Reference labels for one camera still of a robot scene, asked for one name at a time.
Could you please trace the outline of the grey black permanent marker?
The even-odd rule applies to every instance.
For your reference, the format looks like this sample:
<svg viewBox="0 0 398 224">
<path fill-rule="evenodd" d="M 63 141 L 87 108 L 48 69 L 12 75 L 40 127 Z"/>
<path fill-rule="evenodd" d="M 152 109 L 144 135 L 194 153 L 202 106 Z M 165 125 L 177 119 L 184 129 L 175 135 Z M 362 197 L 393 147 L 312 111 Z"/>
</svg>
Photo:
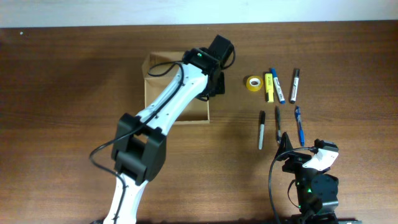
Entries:
<svg viewBox="0 0 398 224">
<path fill-rule="evenodd" d="M 259 150 L 262 150 L 263 147 L 263 140 L 264 140 L 264 129 L 265 129 L 265 120 L 266 120 L 266 112 L 260 112 L 260 125 L 259 125 Z"/>
</svg>

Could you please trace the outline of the black ballpoint pen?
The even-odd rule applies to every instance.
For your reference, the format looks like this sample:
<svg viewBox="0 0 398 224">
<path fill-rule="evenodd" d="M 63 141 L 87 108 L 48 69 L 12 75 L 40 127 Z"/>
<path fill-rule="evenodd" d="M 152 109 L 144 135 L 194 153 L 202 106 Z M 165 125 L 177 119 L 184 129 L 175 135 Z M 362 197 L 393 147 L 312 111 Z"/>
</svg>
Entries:
<svg viewBox="0 0 398 224">
<path fill-rule="evenodd" d="M 280 109 L 278 106 L 275 107 L 275 120 L 276 120 L 276 140 L 277 143 L 280 144 L 282 133 L 280 128 Z"/>
</svg>

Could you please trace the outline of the yellow tape roll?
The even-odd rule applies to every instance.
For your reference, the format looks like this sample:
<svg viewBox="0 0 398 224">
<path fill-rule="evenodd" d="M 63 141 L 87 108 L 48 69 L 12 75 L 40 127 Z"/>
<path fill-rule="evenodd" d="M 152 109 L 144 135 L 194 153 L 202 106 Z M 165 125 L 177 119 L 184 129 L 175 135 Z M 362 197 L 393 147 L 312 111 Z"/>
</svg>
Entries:
<svg viewBox="0 0 398 224">
<path fill-rule="evenodd" d="M 246 88 L 252 92 L 261 90 L 263 84 L 264 81 L 260 76 L 249 76 L 246 80 Z"/>
</svg>

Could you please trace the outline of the yellow highlighter marker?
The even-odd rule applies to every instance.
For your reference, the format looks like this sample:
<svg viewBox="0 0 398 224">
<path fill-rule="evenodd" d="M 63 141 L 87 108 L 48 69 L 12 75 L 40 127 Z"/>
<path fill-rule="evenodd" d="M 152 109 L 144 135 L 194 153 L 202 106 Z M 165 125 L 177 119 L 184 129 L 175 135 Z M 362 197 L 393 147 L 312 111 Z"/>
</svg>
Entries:
<svg viewBox="0 0 398 224">
<path fill-rule="evenodd" d="M 268 103 L 274 102 L 274 86 L 273 86 L 273 78 L 271 73 L 264 74 L 264 80 L 266 84 L 266 101 Z"/>
</svg>

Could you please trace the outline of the blue whiteboard marker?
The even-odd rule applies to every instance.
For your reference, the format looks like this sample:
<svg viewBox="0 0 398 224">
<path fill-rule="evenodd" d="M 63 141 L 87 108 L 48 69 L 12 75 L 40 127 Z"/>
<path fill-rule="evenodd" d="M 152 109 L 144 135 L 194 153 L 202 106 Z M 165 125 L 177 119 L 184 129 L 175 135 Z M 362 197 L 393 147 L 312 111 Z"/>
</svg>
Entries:
<svg viewBox="0 0 398 224">
<path fill-rule="evenodd" d="M 282 92 L 282 88 L 280 86 L 280 82 L 279 82 L 279 78 L 277 76 L 276 70 L 275 68 L 271 68 L 271 73 L 272 73 L 272 77 L 273 77 L 273 81 L 274 81 L 274 86 L 275 86 L 275 90 L 277 92 L 277 96 L 279 99 L 279 102 L 281 104 L 285 104 L 285 98 L 284 98 L 284 94 Z"/>
</svg>

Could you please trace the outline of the black whiteboard marker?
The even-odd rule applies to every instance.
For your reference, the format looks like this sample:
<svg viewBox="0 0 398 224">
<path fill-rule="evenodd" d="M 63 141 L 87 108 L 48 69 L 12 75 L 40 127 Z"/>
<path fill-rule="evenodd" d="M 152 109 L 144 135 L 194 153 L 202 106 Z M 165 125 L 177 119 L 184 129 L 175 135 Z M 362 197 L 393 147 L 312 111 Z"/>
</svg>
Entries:
<svg viewBox="0 0 398 224">
<path fill-rule="evenodd" d="M 298 85 L 299 85 L 299 76 L 300 76 L 300 69 L 295 68 L 294 69 L 294 78 L 293 78 L 293 83 L 292 83 L 292 91 L 291 91 L 291 96 L 290 96 L 290 102 L 294 104 L 297 99 L 297 90 L 298 90 Z"/>
</svg>

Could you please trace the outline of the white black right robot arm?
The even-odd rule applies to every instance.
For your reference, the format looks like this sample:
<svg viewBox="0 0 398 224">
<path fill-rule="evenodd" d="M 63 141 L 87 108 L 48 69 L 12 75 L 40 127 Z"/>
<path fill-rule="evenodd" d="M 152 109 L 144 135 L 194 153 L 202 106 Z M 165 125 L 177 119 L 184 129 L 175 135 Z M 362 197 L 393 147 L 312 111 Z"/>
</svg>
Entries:
<svg viewBox="0 0 398 224">
<path fill-rule="evenodd" d="M 275 158 L 285 162 L 283 172 L 295 175 L 291 184 L 296 186 L 300 211 L 283 222 L 337 223 L 338 178 L 326 172 L 338 157 L 338 147 L 333 142 L 316 139 L 309 151 L 314 155 L 294 149 L 288 134 L 282 134 Z"/>
</svg>

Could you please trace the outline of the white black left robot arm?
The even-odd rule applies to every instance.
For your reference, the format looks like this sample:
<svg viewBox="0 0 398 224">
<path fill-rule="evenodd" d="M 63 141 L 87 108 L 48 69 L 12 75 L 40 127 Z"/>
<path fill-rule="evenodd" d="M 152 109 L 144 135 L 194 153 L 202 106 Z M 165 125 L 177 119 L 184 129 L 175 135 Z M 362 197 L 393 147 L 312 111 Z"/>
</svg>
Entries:
<svg viewBox="0 0 398 224">
<path fill-rule="evenodd" d="M 90 162 L 116 178 L 109 213 L 98 223 L 137 221 L 144 189 L 164 165 L 171 127 L 192 100 L 225 93 L 224 70 L 235 58 L 232 42 L 217 35 L 208 48 L 193 48 L 169 62 L 178 70 L 165 90 L 135 116 L 122 115 L 115 138 L 90 152 Z"/>
</svg>

